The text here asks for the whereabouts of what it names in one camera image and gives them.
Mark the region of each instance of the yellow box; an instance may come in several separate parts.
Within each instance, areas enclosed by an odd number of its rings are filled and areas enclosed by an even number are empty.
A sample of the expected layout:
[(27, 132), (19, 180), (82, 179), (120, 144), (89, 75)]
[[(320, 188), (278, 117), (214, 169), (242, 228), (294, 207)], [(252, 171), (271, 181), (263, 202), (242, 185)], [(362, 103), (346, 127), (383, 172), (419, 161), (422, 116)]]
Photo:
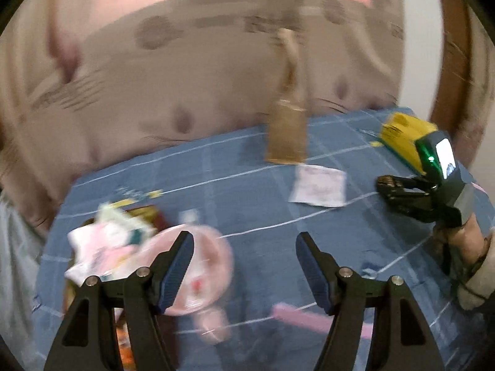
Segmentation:
[(424, 174), (414, 142), (437, 130), (436, 125), (431, 122), (403, 113), (394, 113), (383, 124), (380, 139), (415, 171)]

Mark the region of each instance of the white wall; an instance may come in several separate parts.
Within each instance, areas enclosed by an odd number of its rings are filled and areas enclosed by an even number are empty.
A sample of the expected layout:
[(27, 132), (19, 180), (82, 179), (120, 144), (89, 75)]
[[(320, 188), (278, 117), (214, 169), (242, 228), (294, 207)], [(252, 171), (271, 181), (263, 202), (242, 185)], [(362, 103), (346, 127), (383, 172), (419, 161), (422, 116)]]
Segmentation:
[(398, 105), (429, 120), (444, 50), (440, 0), (404, 0), (404, 64)]

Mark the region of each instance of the blue gripper pad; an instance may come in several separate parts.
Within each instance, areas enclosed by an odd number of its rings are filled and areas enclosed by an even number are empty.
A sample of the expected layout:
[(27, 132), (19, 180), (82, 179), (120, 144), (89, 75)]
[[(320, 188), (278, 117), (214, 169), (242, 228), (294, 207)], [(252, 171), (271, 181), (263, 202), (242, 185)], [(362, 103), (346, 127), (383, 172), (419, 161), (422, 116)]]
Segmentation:
[(304, 276), (306, 276), (316, 304), (323, 308), (325, 313), (330, 313), (333, 307), (330, 301), (330, 286), (301, 234), (295, 239), (295, 253), (301, 268), (303, 268)]
[(194, 238), (191, 233), (187, 233), (182, 245), (179, 248), (168, 272), (160, 284), (160, 295), (157, 307), (161, 313), (164, 313), (168, 307), (174, 304), (175, 297), (179, 292), (184, 275), (186, 274), (192, 254), (194, 253)]

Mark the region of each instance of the metal screw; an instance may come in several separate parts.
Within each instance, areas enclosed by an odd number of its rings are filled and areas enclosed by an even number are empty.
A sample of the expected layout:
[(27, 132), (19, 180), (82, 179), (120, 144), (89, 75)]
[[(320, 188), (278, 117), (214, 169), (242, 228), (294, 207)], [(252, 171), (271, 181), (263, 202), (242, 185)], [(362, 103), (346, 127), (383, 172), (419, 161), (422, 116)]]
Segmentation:
[(392, 276), (392, 283), (395, 284), (395, 286), (401, 286), (404, 284), (404, 279), (400, 276)]
[(98, 283), (98, 280), (99, 280), (98, 276), (90, 276), (86, 279), (86, 284), (88, 286), (94, 286), (95, 284)]
[(145, 277), (149, 275), (149, 267), (140, 267), (137, 271), (136, 274), (139, 277)]
[(351, 277), (352, 276), (352, 269), (350, 267), (341, 267), (338, 270), (338, 274), (342, 277)]

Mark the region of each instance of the table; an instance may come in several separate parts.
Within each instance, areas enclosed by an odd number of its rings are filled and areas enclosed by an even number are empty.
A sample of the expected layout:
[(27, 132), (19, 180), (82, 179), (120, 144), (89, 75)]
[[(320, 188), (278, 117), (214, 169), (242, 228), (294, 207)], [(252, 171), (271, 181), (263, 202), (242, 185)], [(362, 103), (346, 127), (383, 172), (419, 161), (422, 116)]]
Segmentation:
[[(409, 109), (394, 109), (411, 113)], [(347, 172), (347, 206), (315, 208), (288, 203), (295, 167), (264, 162), (263, 127), (217, 135), (133, 158), (74, 184), (63, 203), (41, 260), (33, 311), (35, 340), (45, 358), (61, 322), (64, 272), (71, 257), (67, 233), (94, 216), (103, 202), (133, 197), (134, 206), (153, 204), (172, 224), (197, 209), (201, 223), (219, 229), (234, 253), (232, 285), (222, 298), (230, 340), (203, 343), (190, 317), (179, 319), (181, 370), (311, 370), (326, 336), (271, 318), (276, 303), (306, 311), (315, 306), (295, 255), (295, 237), (308, 231), (319, 248), (341, 266), (386, 280), (401, 275), (430, 323), (447, 369), (462, 369), (484, 336), (480, 316), (460, 311), (429, 244), (431, 225), (391, 213), (375, 192), (382, 174), (409, 177), (412, 170), (374, 137), (393, 110), (317, 117), (308, 127), (308, 163)], [(472, 181), (463, 168), (465, 181)], [(162, 190), (157, 198), (148, 192)], [(495, 211), (476, 190), (482, 232)], [(365, 321), (372, 322), (372, 310)], [(356, 370), (366, 364), (362, 340)]]

